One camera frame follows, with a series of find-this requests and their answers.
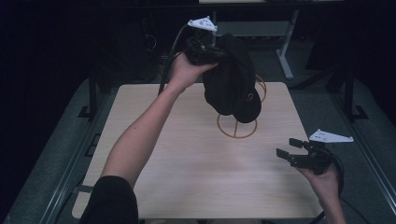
wooden table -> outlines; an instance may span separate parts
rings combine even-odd
[[[290,147],[289,138],[307,137],[285,84],[266,86],[257,130],[243,139],[219,130],[218,113],[205,101],[203,84],[192,85],[177,99],[135,185],[140,218],[298,218],[321,211],[305,178],[276,156],[277,147],[306,154]],[[113,144],[150,105],[158,88],[120,87],[83,186],[95,184]],[[253,124],[238,124],[237,132],[250,131]],[[221,117],[220,125],[232,130],[235,120]],[[89,197],[79,193],[74,217],[81,216]]]

black sleeve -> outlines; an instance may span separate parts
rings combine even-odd
[[[101,177],[79,223],[137,224],[137,202],[129,183],[118,176]]]

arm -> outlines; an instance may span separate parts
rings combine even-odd
[[[173,63],[169,84],[148,109],[125,130],[111,149],[102,176],[120,176],[126,179],[133,189],[149,160],[175,100],[198,76],[214,66],[191,65],[186,55],[181,53]]]
[[[334,167],[330,166],[322,175],[314,175],[314,172],[308,169],[297,168],[297,170],[308,179],[317,194],[327,222],[329,224],[346,224],[347,221],[338,196],[338,180]]]

hand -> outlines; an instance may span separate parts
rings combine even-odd
[[[315,175],[312,170],[296,168],[311,184],[320,204],[338,200],[338,179],[335,168],[331,165],[322,175]]]
[[[193,65],[184,53],[180,53],[173,62],[171,80],[167,86],[183,92],[192,85],[205,71],[217,66],[217,64]]]

black cable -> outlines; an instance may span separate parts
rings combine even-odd
[[[345,198],[341,198],[341,201],[343,203],[345,203],[346,205],[348,205],[353,211],[355,211],[356,214],[358,214],[361,217],[361,219],[364,220],[365,223],[370,224],[370,222],[367,220],[367,218],[355,206],[353,206],[349,201],[347,201]]]
[[[340,159],[332,154],[328,149],[321,150],[321,152],[327,154],[332,158],[332,164],[335,166],[335,170],[338,174],[338,196],[341,198],[341,193],[344,189],[344,166],[341,163]],[[315,217],[309,224],[316,224],[319,223],[326,215],[324,211],[322,211],[317,217]]]
[[[158,94],[161,94],[161,92],[163,92],[163,88],[165,87],[166,79],[168,78],[169,69],[171,67],[172,61],[175,59],[175,57],[173,55],[175,54],[175,48],[176,48],[177,42],[180,39],[181,33],[183,32],[184,28],[186,28],[186,27],[187,27],[187,24],[184,24],[183,27],[181,27],[181,29],[178,31],[175,42],[171,48],[171,51],[169,52],[168,59],[165,64],[165,68],[163,69],[163,78],[161,79],[161,84],[160,84],[160,89],[158,90]]]

